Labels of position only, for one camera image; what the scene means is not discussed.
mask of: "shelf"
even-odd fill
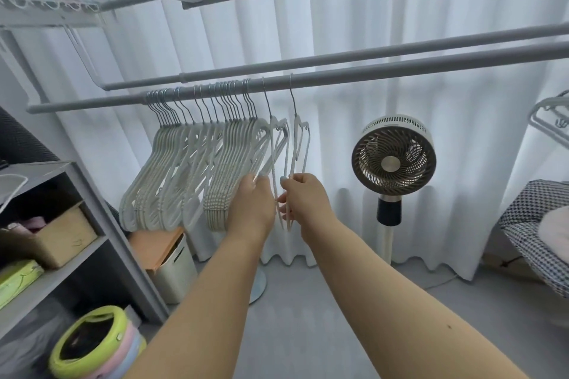
[[[27,177],[27,183],[16,194],[18,196],[65,172],[70,164],[70,162],[60,160],[57,162],[16,163],[0,170],[0,175],[18,174]],[[19,177],[0,177],[0,204],[4,203],[4,200],[21,182],[22,180]]]
[[[67,276],[77,269],[108,238],[97,239],[59,270],[46,271],[39,279],[24,289],[12,301],[0,309],[0,339],[18,324],[32,309],[53,291]]]

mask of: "fan stand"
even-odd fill
[[[381,231],[380,257],[391,264],[393,249],[393,228],[401,223],[401,197],[381,195],[377,200],[377,221]]]

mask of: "person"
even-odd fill
[[[382,379],[527,379],[490,341],[341,224],[315,176],[295,174],[281,184],[279,210],[285,213],[288,203]],[[225,238],[127,379],[233,376],[252,282],[274,219],[268,179],[245,176],[229,208]]]

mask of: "white curtain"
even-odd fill
[[[104,30],[79,34],[105,82],[128,81],[559,23],[569,20],[567,2],[237,0],[183,10],[180,2],[164,0],[107,13]],[[22,30],[14,35],[52,102],[140,91],[97,88],[64,31]],[[365,124],[386,112],[420,119],[432,133],[437,170],[426,187],[403,199],[393,260],[418,256],[431,269],[445,263],[471,279],[490,229],[523,185],[537,176],[567,179],[567,152],[528,129],[526,116],[538,98],[569,88],[568,67],[561,60],[295,90],[298,112],[311,126],[307,171],[322,180],[338,217],[375,247],[377,196],[353,175],[352,147]],[[293,119],[288,91],[271,92],[268,100],[274,115]],[[267,117],[263,96],[255,96],[255,102]],[[195,104],[189,105],[199,119]],[[158,128],[154,114],[135,105],[59,117],[105,199],[118,205],[150,153]],[[315,263],[298,226],[292,233],[275,226],[262,260],[275,254],[287,263],[298,254],[309,265]]]

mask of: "fan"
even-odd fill
[[[431,134],[417,119],[397,114],[368,124],[352,153],[356,177],[377,192],[377,221],[383,226],[381,257],[391,262],[393,227],[401,223],[401,196],[421,189],[435,173]]]

